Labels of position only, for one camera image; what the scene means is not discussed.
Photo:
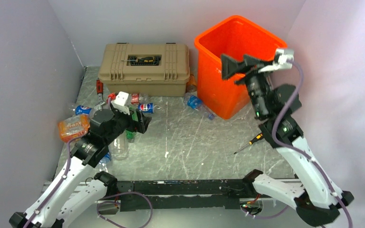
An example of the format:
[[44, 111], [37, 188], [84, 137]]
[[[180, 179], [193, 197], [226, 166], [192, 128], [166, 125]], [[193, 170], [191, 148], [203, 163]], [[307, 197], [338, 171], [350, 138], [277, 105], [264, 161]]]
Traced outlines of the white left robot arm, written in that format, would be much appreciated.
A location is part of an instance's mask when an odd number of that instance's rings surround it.
[[39, 199], [25, 212], [15, 212], [9, 219], [13, 228], [67, 228], [95, 201], [117, 195], [117, 179], [101, 171], [76, 195], [75, 188], [95, 169], [109, 152], [108, 145], [124, 131], [145, 133], [151, 117], [135, 110], [137, 119], [115, 108], [95, 113], [90, 128], [72, 150], [68, 159]]

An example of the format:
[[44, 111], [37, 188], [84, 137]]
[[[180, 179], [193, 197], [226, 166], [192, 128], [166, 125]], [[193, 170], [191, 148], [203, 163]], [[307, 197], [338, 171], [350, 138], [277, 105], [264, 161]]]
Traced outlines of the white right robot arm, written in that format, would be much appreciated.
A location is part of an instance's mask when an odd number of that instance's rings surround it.
[[[273, 88], [269, 73], [296, 68], [299, 73], [297, 85], [283, 84]], [[304, 72], [294, 60], [291, 49], [277, 49], [272, 60], [261, 60], [244, 55], [238, 61], [226, 54], [221, 55], [221, 77], [228, 80], [236, 74], [242, 78], [235, 81], [245, 85], [255, 118], [260, 121], [261, 133], [254, 141], [266, 140], [291, 166], [301, 186], [294, 187], [253, 170], [243, 178], [243, 192], [248, 197], [268, 195], [288, 208], [312, 227], [325, 227], [333, 223], [343, 211], [352, 227], [353, 222], [347, 206], [354, 200], [351, 192], [338, 187], [324, 171], [311, 151], [302, 129], [292, 117], [301, 106], [299, 90], [304, 82]]]

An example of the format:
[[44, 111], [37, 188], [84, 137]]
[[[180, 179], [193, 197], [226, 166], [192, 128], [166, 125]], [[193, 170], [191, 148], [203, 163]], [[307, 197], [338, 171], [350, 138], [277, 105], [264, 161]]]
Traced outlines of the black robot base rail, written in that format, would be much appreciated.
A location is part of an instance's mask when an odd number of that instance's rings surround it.
[[241, 179], [119, 180], [102, 200], [120, 204], [121, 212], [139, 209], [239, 209], [249, 201], [268, 198]]

